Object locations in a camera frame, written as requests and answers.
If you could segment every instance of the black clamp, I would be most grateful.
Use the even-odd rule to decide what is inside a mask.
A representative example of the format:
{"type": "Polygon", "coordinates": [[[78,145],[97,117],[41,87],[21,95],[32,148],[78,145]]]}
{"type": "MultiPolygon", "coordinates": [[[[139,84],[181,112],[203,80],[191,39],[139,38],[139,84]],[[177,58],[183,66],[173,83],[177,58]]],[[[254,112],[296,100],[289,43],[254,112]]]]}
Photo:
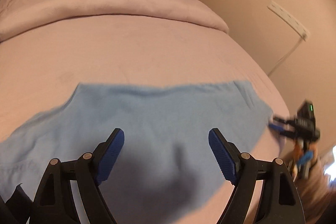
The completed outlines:
{"type": "MultiPolygon", "coordinates": [[[[6,203],[0,199],[1,224],[25,224],[29,217],[30,224],[80,224],[71,180],[77,181],[91,224],[117,224],[98,186],[108,178],[124,139],[123,131],[116,128],[93,153],[84,153],[78,160],[67,162],[52,159],[33,202],[20,186],[6,203]]],[[[243,224],[257,180],[264,182],[254,223],[305,223],[300,198],[281,159],[268,162],[240,153],[217,128],[209,132],[209,144],[224,177],[235,186],[217,224],[243,224]]]]}

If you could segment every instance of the folded blanket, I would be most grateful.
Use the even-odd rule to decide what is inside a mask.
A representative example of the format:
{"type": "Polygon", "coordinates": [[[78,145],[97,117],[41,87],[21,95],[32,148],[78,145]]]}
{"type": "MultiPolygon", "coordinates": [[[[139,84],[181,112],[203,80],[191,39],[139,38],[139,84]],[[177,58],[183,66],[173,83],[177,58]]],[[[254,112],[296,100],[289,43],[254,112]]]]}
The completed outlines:
{"type": "MultiPolygon", "coordinates": [[[[50,159],[75,160],[119,127],[125,145],[100,186],[107,205],[120,224],[171,223],[224,182],[209,130],[218,127],[249,152],[271,114],[246,81],[164,89],[80,84],[63,106],[36,115],[0,144],[0,194],[7,200],[23,183],[33,199],[50,159]]],[[[75,200],[80,204],[76,190],[75,200]]]]}
{"type": "Polygon", "coordinates": [[[198,0],[0,0],[0,41],[62,19],[110,14],[179,20],[228,32],[226,23],[198,0]]]}

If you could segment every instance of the bed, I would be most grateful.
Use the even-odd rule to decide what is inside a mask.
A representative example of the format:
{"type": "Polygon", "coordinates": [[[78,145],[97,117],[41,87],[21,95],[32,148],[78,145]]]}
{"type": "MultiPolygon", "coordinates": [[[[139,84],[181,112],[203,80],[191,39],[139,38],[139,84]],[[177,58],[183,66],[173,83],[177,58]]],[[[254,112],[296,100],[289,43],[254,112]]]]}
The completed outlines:
{"type": "MultiPolygon", "coordinates": [[[[1,0],[0,141],[34,114],[63,104],[79,82],[164,87],[248,80],[273,112],[287,116],[273,83],[228,32],[197,0],[1,0]]],[[[282,147],[265,128],[251,154],[272,161],[282,147]]],[[[251,210],[261,182],[256,188],[251,210]]],[[[216,223],[232,189],[224,183],[177,223],[216,223]]]]}

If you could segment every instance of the blue cloth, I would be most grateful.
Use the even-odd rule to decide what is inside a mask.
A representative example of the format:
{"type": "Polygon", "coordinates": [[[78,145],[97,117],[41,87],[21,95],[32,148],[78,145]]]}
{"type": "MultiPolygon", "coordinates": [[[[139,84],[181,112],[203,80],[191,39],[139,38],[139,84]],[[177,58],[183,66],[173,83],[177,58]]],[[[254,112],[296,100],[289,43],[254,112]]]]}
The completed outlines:
{"type": "MultiPolygon", "coordinates": [[[[33,199],[50,159],[75,160],[118,127],[125,144],[100,185],[110,211],[119,224],[171,223],[224,182],[209,131],[219,128],[249,152],[271,114],[246,81],[164,89],[79,84],[63,106],[37,114],[0,143],[0,194],[7,200],[23,183],[33,199]]],[[[87,223],[78,188],[73,192],[87,223]]]]}

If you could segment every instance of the white cable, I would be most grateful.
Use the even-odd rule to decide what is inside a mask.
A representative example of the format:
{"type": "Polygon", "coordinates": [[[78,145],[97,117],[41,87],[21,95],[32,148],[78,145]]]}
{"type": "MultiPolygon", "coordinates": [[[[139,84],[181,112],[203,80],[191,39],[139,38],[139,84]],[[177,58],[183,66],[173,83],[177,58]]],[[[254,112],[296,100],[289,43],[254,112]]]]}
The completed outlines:
{"type": "Polygon", "coordinates": [[[267,74],[268,77],[270,77],[273,72],[276,71],[276,69],[283,63],[286,61],[286,59],[288,57],[290,57],[290,55],[296,50],[296,48],[302,43],[303,40],[306,39],[306,35],[303,35],[302,37],[300,37],[299,41],[294,45],[293,48],[290,49],[290,51],[288,53],[286,53],[283,57],[281,57],[276,64],[274,65],[274,67],[271,69],[271,71],[267,74]]]}

